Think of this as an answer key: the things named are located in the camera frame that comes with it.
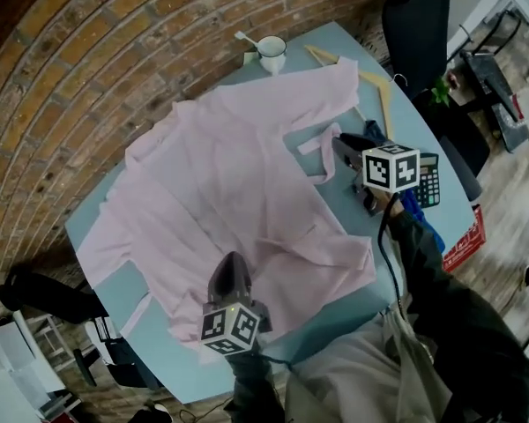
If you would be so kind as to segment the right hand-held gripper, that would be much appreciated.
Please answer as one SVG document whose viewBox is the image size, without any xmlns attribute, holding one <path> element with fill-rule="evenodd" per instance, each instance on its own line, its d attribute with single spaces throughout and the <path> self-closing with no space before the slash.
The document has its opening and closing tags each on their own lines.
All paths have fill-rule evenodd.
<svg viewBox="0 0 529 423">
<path fill-rule="evenodd" d="M 390 194 L 420 184 L 420 151 L 403 145 L 383 145 L 369 137 L 341 133 L 332 139 L 339 159 L 354 171 L 361 171 L 362 185 Z"/>
</svg>

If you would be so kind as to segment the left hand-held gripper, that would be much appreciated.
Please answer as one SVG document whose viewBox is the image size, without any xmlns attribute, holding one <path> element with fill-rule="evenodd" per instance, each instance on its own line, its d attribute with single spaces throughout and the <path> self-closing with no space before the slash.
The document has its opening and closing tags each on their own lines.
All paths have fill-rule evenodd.
<svg viewBox="0 0 529 423">
<path fill-rule="evenodd" d="M 252 287 L 248 265 L 237 252 L 232 256 L 235 291 L 240 301 L 250 300 Z M 208 283 L 208 301 L 219 302 L 232 290 L 231 253 L 223 257 Z M 241 302 L 225 307 L 208 306 L 204 310 L 200 343 L 223 356 L 251 351 L 259 332 L 272 330 L 267 307 L 253 301 L 249 306 Z"/>
</svg>

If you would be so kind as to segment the pink robe garment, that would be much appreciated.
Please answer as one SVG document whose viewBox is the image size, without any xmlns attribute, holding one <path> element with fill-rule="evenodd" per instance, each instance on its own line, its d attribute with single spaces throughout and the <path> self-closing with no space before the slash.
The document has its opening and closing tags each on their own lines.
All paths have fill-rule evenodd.
<svg viewBox="0 0 529 423">
<path fill-rule="evenodd" d="M 335 118 L 358 102 L 354 60 L 221 85 L 130 145 L 77 257 L 91 286 L 134 263 L 183 345 L 198 349 L 202 308 L 222 258 L 240 253 L 272 338 L 376 278 L 371 240 L 348 234 L 317 191 L 335 174 Z"/>
</svg>

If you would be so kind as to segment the person's left forearm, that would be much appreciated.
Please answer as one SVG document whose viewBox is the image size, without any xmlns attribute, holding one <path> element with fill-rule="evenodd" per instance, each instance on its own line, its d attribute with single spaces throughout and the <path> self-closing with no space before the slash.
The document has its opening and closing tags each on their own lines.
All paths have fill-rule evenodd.
<svg viewBox="0 0 529 423">
<path fill-rule="evenodd" d="M 235 377 L 233 397 L 224 407 L 231 423 L 285 423 L 269 360 L 257 352 L 242 352 L 227 357 L 227 362 Z"/>
</svg>

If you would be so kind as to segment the person's right forearm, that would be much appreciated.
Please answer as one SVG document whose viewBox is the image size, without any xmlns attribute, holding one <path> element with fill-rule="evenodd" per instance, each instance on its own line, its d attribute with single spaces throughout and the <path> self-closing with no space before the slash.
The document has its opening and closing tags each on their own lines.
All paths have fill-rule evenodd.
<svg viewBox="0 0 529 423">
<path fill-rule="evenodd" d="M 528 423 L 529 364 L 502 317 L 478 293 L 443 270 L 432 233 L 387 192 L 414 331 L 436 344 L 434 368 L 451 392 L 440 423 Z"/>
</svg>

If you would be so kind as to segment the wooden clothes hanger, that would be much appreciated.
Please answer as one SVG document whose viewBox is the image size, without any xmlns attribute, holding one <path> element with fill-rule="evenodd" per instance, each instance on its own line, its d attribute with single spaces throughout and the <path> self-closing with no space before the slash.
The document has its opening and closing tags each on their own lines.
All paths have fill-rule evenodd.
<svg viewBox="0 0 529 423">
<path fill-rule="evenodd" d="M 296 93 L 298 117 L 291 125 L 292 130 L 328 122 L 348 111 L 380 108 L 383 133 L 395 140 L 393 127 L 400 111 L 406 111 L 408 122 L 417 118 L 411 104 L 399 104 L 406 99 L 405 95 L 362 46 L 354 44 L 339 56 L 316 46 L 304 48 L 316 61 L 325 64 L 302 73 L 303 88 Z"/>
</svg>

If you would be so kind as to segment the black calculator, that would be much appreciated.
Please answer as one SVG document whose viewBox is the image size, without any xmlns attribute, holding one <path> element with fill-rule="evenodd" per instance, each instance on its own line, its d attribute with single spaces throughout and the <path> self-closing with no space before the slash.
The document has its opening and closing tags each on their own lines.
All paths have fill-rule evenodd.
<svg viewBox="0 0 529 423">
<path fill-rule="evenodd" d="M 439 157 L 436 153 L 422 153 L 420 158 L 420 182 L 414 188 L 418 205 L 424 208 L 437 206 L 441 201 L 440 180 L 438 174 Z"/>
</svg>

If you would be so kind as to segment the green plant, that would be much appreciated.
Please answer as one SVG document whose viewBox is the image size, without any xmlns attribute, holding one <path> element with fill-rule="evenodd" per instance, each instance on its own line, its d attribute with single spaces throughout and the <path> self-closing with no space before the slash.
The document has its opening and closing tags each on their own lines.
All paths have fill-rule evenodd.
<svg viewBox="0 0 529 423">
<path fill-rule="evenodd" d="M 447 82 L 442 77 L 437 78 L 430 89 L 431 103 L 448 107 L 450 105 L 449 90 Z"/>
</svg>

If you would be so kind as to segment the white enamel mug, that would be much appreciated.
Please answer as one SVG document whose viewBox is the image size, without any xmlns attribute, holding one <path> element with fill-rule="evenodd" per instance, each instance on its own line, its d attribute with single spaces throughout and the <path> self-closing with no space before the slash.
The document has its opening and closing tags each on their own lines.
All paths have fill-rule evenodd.
<svg viewBox="0 0 529 423">
<path fill-rule="evenodd" d="M 286 62 L 286 42 L 278 36 L 266 36 L 257 43 L 261 66 L 273 76 L 279 75 Z"/>
</svg>

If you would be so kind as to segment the white and black boxes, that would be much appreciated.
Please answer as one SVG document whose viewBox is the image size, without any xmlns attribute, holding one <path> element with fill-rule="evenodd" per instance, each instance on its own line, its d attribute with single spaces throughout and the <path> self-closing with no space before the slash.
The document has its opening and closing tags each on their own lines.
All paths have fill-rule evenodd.
<svg viewBox="0 0 529 423">
<path fill-rule="evenodd" d="M 105 319 L 98 317 L 85 322 L 85 332 L 93 346 L 99 352 L 102 360 L 108 365 L 114 365 L 115 363 L 106 346 L 106 342 L 109 340 L 109 331 Z"/>
</svg>

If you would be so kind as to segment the red box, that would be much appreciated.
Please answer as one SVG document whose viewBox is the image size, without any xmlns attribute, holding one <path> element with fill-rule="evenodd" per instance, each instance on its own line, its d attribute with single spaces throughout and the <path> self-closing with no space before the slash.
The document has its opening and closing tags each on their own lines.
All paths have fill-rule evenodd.
<svg viewBox="0 0 529 423">
<path fill-rule="evenodd" d="M 486 243 L 483 214 L 479 204 L 473 207 L 473 213 L 475 217 L 474 223 L 459 239 L 457 244 L 443 257 L 443 269 L 447 272 L 453 272 Z"/>
</svg>

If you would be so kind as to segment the person's beige smock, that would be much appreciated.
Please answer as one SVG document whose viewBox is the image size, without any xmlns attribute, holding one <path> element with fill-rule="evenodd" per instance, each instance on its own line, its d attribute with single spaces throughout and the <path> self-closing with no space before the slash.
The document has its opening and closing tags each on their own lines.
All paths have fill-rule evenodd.
<svg viewBox="0 0 529 423">
<path fill-rule="evenodd" d="M 397 310 L 292 368 L 286 423 L 440 423 L 451 392 Z"/>
</svg>

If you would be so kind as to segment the black office chair with boxes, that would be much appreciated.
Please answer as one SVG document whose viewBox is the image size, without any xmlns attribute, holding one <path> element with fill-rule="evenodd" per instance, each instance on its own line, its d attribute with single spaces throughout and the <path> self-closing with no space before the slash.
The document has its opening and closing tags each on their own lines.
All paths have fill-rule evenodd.
<svg viewBox="0 0 529 423">
<path fill-rule="evenodd" d="M 11 311 L 30 307 L 64 322 L 84 327 L 85 322 L 103 317 L 109 331 L 106 346 L 115 364 L 103 362 L 115 382 L 130 388 L 157 390 L 162 387 L 159 379 L 113 327 L 108 312 L 95 293 L 85 293 L 32 272 L 21 263 L 10 269 L 5 282 L 0 285 L 0 301 Z M 83 353 L 82 350 L 75 349 L 73 356 L 85 381 L 94 387 L 96 381 L 90 372 L 90 366 L 97 360 L 102 360 L 97 349 L 92 344 L 90 352 Z"/>
</svg>

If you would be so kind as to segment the white shelf unit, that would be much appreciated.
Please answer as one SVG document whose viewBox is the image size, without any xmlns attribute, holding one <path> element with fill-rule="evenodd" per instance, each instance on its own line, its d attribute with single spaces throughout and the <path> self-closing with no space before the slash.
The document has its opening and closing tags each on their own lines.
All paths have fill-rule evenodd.
<svg viewBox="0 0 529 423">
<path fill-rule="evenodd" d="M 82 404 L 60 377 L 76 363 L 59 328 L 51 315 L 26 319 L 19 311 L 0 323 L 0 363 L 45 423 L 63 414 L 70 416 Z"/>
</svg>

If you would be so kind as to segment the black metal frame rack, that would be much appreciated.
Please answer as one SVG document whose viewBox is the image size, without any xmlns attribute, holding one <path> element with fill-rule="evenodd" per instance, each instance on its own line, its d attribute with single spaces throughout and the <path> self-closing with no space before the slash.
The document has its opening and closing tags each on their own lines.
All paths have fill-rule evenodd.
<svg viewBox="0 0 529 423">
<path fill-rule="evenodd" d="M 505 39 L 501 40 L 494 49 L 490 49 L 490 42 L 505 18 L 513 19 L 514 27 Z M 522 20 L 519 16 L 513 11 L 504 10 L 476 48 L 462 49 L 459 52 L 460 58 L 465 63 L 466 80 L 474 91 L 474 99 L 462 108 L 467 113 L 482 111 L 493 136 L 503 141 L 504 148 L 509 153 L 515 152 L 520 145 L 529 140 L 529 129 L 496 57 L 514 39 L 521 25 Z"/>
</svg>

